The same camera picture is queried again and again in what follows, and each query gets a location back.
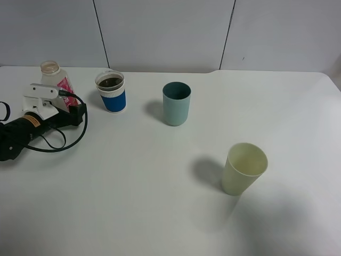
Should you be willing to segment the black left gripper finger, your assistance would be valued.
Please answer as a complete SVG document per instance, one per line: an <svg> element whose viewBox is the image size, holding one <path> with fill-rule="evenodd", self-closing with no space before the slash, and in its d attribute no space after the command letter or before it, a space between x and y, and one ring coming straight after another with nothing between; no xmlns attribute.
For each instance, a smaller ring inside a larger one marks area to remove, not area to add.
<svg viewBox="0 0 341 256"><path fill-rule="evenodd" d="M87 107L85 103L69 106L69 113L72 119L82 119L87 113Z"/></svg>

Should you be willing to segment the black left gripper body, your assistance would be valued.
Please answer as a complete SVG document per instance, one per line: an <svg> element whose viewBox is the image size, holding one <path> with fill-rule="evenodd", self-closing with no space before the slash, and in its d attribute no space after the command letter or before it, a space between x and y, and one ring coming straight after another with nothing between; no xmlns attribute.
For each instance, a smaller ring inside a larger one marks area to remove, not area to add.
<svg viewBox="0 0 341 256"><path fill-rule="evenodd" d="M42 119L41 125L39 126L40 133L46 133L51 129L59 129L66 126L79 126L83 119L72 119L69 112L56 108L58 113L47 119Z"/></svg>

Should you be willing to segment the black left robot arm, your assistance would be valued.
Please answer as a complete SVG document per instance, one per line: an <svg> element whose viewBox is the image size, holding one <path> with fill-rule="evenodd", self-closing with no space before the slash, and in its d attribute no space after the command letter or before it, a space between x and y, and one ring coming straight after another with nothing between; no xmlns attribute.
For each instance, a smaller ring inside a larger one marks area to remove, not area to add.
<svg viewBox="0 0 341 256"><path fill-rule="evenodd" d="M79 126L84 123L80 137L70 145L66 145L66 136L61 128L67 126ZM1 161L16 159L24 148L43 153L57 153L73 147L85 134L87 128L86 104L70 107L70 112L58 109L58 113L46 120L41 119L36 113L27 112L6 124L1 123ZM64 142L60 148L48 144L50 149L40 149L29 144L38 137L43 138L50 130L61 133Z"/></svg>

